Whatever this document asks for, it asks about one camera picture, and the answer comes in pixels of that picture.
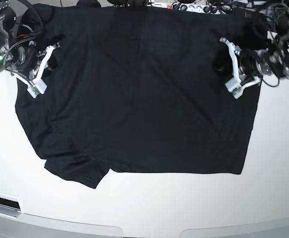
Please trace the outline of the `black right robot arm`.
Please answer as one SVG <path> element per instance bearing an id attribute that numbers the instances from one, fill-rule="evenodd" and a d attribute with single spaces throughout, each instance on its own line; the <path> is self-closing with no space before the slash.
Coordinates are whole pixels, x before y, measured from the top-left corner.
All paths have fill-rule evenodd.
<path id="1" fill-rule="evenodd" d="M 37 40 L 43 35 L 45 24 L 29 1 L 20 2 L 38 18 L 39 29 L 35 31 L 33 27 L 20 23 L 28 32 L 15 35 L 16 13 L 7 0 L 0 0 L 0 72 L 9 71 L 29 81 L 38 76 L 40 67 L 43 71 L 52 71 L 57 62 L 53 56 L 49 56 L 46 63 L 43 62 L 48 51 L 38 48 Z"/>

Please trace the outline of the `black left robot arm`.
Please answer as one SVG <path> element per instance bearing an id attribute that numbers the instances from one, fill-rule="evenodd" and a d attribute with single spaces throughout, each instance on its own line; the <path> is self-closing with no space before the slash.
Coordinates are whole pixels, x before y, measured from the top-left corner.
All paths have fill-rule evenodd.
<path id="1" fill-rule="evenodd" d="M 241 39 L 222 35 L 214 68 L 240 84 L 264 75 L 289 78 L 289 0 L 208 0 L 204 12 L 245 21 Z"/>

